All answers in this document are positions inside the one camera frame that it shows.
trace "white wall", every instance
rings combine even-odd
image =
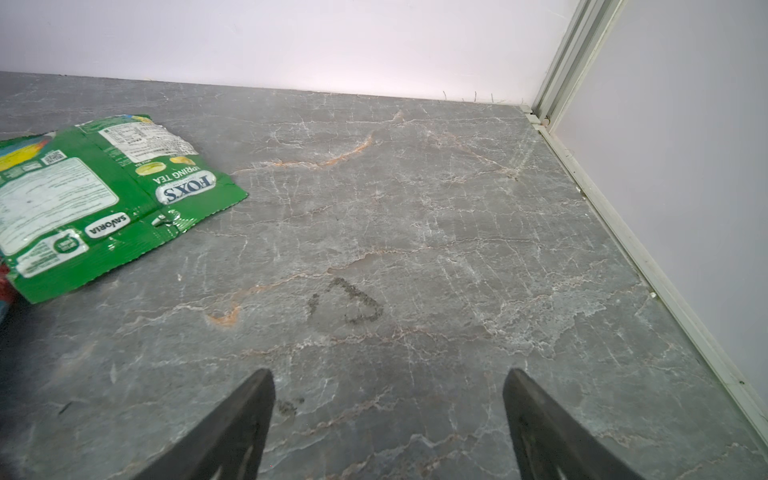
[[[578,0],[1,0],[0,70],[531,103]]]
[[[768,402],[768,2],[630,0],[555,134]]]

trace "smudge mark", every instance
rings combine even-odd
[[[313,293],[312,298],[310,298],[310,301],[306,303],[306,305],[310,308],[310,316],[312,316],[317,311],[317,306],[319,303],[320,303],[320,294]]]
[[[83,363],[85,363],[85,360],[91,356],[94,351],[94,347],[96,347],[96,342],[92,342],[83,346],[75,354],[66,354],[61,356],[48,384],[50,385],[52,383],[60,382],[61,380],[68,378],[77,372]]]
[[[287,400],[278,400],[275,406],[282,416],[293,417],[298,412],[296,406]]]
[[[61,415],[62,413],[66,412],[67,409],[72,405],[72,402],[67,402],[67,405],[61,407],[61,410],[58,411],[58,414]]]
[[[379,302],[375,301],[373,298],[371,298],[371,296],[368,293],[363,292],[361,289],[352,285],[350,282],[346,281],[342,277],[337,276],[333,280],[331,280],[331,283],[326,288],[326,292],[331,291],[331,289],[335,286],[342,287],[346,292],[346,294],[349,296],[350,300],[359,300],[363,305],[373,309],[373,313],[371,313],[370,315],[360,314],[353,318],[347,318],[346,319],[347,323],[358,325],[363,322],[375,322],[384,313],[384,307],[381,306]]]

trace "red object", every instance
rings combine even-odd
[[[13,288],[11,282],[5,278],[5,275],[10,271],[8,265],[0,263],[0,302],[6,302],[8,305],[13,303],[16,298],[16,289]]]

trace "barcode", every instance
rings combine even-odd
[[[67,157],[67,156],[66,156],[66,155],[64,155],[64,153],[63,153],[63,152],[61,152],[61,150],[54,150],[54,151],[49,151],[49,152],[48,152],[47,154],[45,154],[45,156],[44,156],[43,158],[41,158],[40,160],[41,160],[41,161],[42,161],[44,164],[46,164],[46,165],[52,165],[52,164],[55,164],[55,163],[56,163],[56,162],[58,162],[58,161],[62,161],[62,160],[64,160],[66,157]]]

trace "grey marble floor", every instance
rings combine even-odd
[[[259,367],[260,478],[517,478],[512,366],[647,478],[750,428],[518,108],[0,74],[0,135],[145,113],[250,196],[2,327],[2,458],[130,478]]]

